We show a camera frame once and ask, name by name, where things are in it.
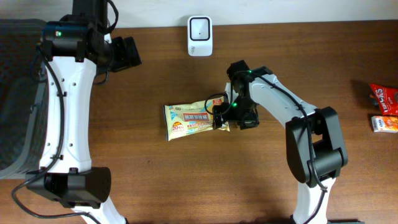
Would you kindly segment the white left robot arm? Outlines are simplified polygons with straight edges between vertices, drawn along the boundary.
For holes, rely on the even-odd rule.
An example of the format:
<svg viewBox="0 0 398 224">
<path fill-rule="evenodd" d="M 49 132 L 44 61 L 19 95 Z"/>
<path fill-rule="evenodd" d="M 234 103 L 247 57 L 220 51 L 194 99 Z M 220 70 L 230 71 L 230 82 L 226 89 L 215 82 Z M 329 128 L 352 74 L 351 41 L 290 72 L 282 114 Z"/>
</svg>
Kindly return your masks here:
<svg viewBox="0 0 398 224">
<path fill-rule="evenodd" d="M 96 77 L 141 64 L 132 37 L 111 37 L 110 0 L 74 1 L 72 13 L 46 23 L 37 53 L 47 71 L 47 131 L 39 168 L 23 186 L 87 223 L 126 223 L 110 198 L 111 171 L 94 167 L 88 143 Z"/>
</svg>

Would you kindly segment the red candy bag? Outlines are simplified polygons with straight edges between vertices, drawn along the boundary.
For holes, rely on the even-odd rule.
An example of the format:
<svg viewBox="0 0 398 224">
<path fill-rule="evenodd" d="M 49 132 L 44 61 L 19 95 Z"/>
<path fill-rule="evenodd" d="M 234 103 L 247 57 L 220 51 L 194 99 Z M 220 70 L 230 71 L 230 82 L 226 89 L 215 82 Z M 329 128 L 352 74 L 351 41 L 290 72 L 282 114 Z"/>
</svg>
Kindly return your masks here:
<svg viewBox="0 0 398 224">
<path fill-rule="evenodd" d="M 397 88 L 382 86 L 370 83 L 374 96 L 381 110 L 385 115 L 397 116 Z"/>
</svg>

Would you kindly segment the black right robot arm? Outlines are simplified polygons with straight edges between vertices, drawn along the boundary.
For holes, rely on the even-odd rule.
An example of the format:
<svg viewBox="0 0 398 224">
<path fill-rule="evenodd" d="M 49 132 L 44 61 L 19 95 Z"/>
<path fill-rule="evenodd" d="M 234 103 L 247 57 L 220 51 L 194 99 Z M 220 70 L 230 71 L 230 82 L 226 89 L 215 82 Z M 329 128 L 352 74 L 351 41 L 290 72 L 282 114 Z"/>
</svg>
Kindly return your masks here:
<svg viewBox="0 0 398 224">
<path fill-rule="evenodd" d="M 348 154 L 338 113 L 330 106 L 317 108 L 288 90 L 263 66 L 232 63 L 222 94 L 226 102 L 212 107 L 213 129 L 236 123 L 240 129 L 259 125 L 257 107 L 265 108 L 285 129 L 288 167 L 298 182 L 292 223 L 328 223 L 330 191 Z"/>
</svg>

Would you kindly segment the orange tissue pack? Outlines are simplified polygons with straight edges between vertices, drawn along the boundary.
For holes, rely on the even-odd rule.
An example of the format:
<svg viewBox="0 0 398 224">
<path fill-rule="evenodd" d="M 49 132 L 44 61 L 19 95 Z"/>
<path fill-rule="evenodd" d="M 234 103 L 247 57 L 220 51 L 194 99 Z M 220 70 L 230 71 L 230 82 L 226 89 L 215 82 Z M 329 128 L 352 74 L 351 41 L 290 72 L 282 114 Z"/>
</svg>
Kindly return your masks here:
<svg viewBox="0 0 398 224">
<path fill-rule="evenodd" d="M 375 133 L 397 133 L 397 117 L 395 116 L 373 116 L 371 118 L 373 131 Z"/>
</svg>

